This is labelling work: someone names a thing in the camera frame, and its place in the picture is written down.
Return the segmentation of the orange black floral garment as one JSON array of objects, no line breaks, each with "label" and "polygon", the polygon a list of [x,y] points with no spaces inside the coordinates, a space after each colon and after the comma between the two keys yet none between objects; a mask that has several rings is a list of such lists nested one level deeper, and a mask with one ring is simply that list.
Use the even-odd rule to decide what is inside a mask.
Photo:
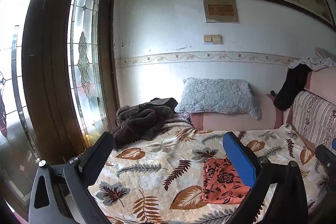
[{"label": "orange black floral garment", "polygon": [[201,200],[210,204],[240,204],[249,193],[228,158],[207,159],[203,165]]}]

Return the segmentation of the striped floral sofa cushion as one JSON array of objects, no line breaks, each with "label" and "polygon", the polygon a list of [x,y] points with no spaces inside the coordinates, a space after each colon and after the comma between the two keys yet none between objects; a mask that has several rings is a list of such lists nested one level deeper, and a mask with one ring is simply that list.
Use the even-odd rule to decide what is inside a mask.
[{"label": "striped floral sofa cushion", "polygon": [[303,148],[314,152],[320,144],[332,149],[335,139],[335,104],[302,91],[296,96],[292,111],[292,125],[298,135],[294,156],[299,156]]}]

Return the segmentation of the pink sofa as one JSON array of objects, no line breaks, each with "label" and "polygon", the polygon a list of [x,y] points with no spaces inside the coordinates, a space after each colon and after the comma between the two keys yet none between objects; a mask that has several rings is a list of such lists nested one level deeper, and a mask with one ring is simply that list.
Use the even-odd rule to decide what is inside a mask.
[{"label": "pink sofa", "polygon": [[[335,104],[335,67],[309,72],[304,90]],[[249,114],[193,113],[191,123],[197,130],[249,131],[279,128],[289,121],[289,111],[275,108],[270,94],[257,99],[261,109],[258,120]]]}]

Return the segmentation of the black garment on sofa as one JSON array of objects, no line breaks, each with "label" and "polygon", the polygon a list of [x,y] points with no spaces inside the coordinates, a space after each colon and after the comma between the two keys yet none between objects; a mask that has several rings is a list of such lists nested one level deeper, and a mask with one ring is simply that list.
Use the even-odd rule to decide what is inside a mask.
[{"label": "black garment on sofa", "polygon": [[305,64],[288,69],[285,82],[273,101],[276,108],[285,111],[291,107],[297,94],[304,89],[309,72],[311,69]]}]

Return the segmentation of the leaf pattern cream blanket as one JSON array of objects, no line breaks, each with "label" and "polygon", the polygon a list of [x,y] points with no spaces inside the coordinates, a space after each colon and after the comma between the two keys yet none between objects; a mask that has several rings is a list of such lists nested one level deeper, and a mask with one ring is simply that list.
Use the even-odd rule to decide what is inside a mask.
[{"label": "leaf pattern cream blanket", "polygon": [[[291,125],[236,132],[257,156],[272,163],[298,163],[312,213],[326,194],[327,174],[313,151],[294,156],[298,135]],[[168,123],[151,141],[114,149],[96,182],[94,200],[112,223],[227,223],[239,204],[201,200],[203,165],[227,158],[224,131],[202,131],[186,122]]]}]

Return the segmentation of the dark brown fleece blanket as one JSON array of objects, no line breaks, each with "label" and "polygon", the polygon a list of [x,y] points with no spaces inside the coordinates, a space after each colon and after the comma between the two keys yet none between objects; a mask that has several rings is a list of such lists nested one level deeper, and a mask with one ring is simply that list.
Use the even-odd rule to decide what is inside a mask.
[{"label": "dark brown fleece blanket", "polygon": [[134,106],[124,106],[117,110],[117,127],[112,130],[114,146],[153,140],[162,131],[166,121],[174,118],[178,102],[174,98],[154,99]]}]

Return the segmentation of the stained glass wooden door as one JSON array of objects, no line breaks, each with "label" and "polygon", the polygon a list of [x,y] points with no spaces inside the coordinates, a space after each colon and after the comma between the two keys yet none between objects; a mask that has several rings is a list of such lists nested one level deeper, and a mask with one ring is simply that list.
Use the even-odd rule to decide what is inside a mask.
[{"label": "stained glass wooden door", "polygon": [[1,0],[1,196],[23,218],[42,159],[116,125],[114,0]]}]

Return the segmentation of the grey quilted pillow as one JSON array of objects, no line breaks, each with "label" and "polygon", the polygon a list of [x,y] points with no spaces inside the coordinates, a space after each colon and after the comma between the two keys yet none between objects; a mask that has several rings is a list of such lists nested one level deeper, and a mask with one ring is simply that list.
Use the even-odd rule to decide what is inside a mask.
[{"label": "grey quilted pillow", "polygon": [[246,80],[189,77],[183,83],[177,113],[249,114],[256,120],[261,118],[260,103]]}]

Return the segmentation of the beige wall switch plate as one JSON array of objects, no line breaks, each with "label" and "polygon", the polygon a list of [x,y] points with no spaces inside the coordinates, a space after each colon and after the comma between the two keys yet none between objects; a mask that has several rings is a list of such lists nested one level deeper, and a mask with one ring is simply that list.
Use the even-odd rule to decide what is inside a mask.
[{"label": "beige wall switch plate", "polygon": [[222,44],[222,36],[221,35],[204,35],[203,41],[205,44]]}]

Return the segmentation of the small framed wall plaque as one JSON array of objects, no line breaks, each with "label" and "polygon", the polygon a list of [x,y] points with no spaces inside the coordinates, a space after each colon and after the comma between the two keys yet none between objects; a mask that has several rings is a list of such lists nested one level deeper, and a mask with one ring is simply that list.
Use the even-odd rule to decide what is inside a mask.
[{"label": "small framed wall plaque", "polygon": [[239,23],[236,0],[203,0],[206,23]]}]

